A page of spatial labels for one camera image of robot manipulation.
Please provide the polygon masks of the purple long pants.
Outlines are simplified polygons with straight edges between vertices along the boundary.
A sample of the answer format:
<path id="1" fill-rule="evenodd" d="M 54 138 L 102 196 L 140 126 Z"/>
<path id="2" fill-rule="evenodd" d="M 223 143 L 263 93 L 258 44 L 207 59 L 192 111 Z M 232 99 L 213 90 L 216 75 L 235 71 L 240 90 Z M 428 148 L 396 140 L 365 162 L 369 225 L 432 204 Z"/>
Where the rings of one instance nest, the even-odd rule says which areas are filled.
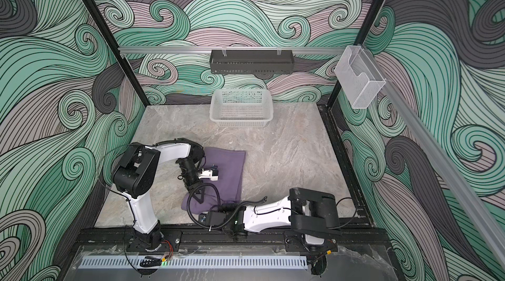
<path id="1" fill-rule="evenodd" d="M 204 168 L 217 166 L 218 181 L 212 182 L 204 179 L 204 183 L 212 183 L 219 191 L 222 204 L 239 203 L 241 201 L 243 169 L 246 161 L 246 151 L 234 151 L 213 147 L 205 148 Z M 205 187 L 205 202 L 198 204 L 191 200 L 190 209 L 193 215 L 210 211 L 211 207 L 218 205 L 216 193 L 210 186 Z"/>

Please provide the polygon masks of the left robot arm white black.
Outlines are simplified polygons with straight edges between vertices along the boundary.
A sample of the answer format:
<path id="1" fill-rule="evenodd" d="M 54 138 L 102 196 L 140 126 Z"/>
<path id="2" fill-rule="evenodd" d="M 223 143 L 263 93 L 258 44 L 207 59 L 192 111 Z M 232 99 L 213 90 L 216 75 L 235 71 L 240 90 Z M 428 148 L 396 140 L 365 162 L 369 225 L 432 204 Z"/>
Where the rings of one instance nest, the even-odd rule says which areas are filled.
<path id="1" fill-rule="evenodd" d="M 159 163 L 175 161 L 181 170 L 185 188 L 190 192 L 202 183 L 200 164 L 205 157 L 202 145 L 186 138 L 177 138 L 148 146 L 130 144 L 113 173 L 113 184 L 126 198 L 134 218 L 135 237 L 147 251 L 162 244 L 161 224 L 155 215 L 150 189 Z"/>

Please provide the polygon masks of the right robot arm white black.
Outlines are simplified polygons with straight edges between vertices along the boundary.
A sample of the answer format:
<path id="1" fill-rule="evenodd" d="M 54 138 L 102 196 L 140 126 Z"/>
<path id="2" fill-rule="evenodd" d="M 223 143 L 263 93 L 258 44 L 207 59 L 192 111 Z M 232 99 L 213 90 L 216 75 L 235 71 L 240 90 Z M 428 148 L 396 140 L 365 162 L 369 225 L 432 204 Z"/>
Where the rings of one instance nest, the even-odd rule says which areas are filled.
<path id="1" fill-rule="evenodd" d="M 292 188 L 277 202 L 268 203 L 267 197 L 259 201 L 223 204 L 218 200 L 195 218 L 189 218 L 208 231 L 219 230 L 235 236 L 261 233 L 270 228 L 289 227 L 299 235 L 306 249 L 321 248 L 327 241 L 341 235 L 340 218 L 335 196 L 304 188 Z"/>

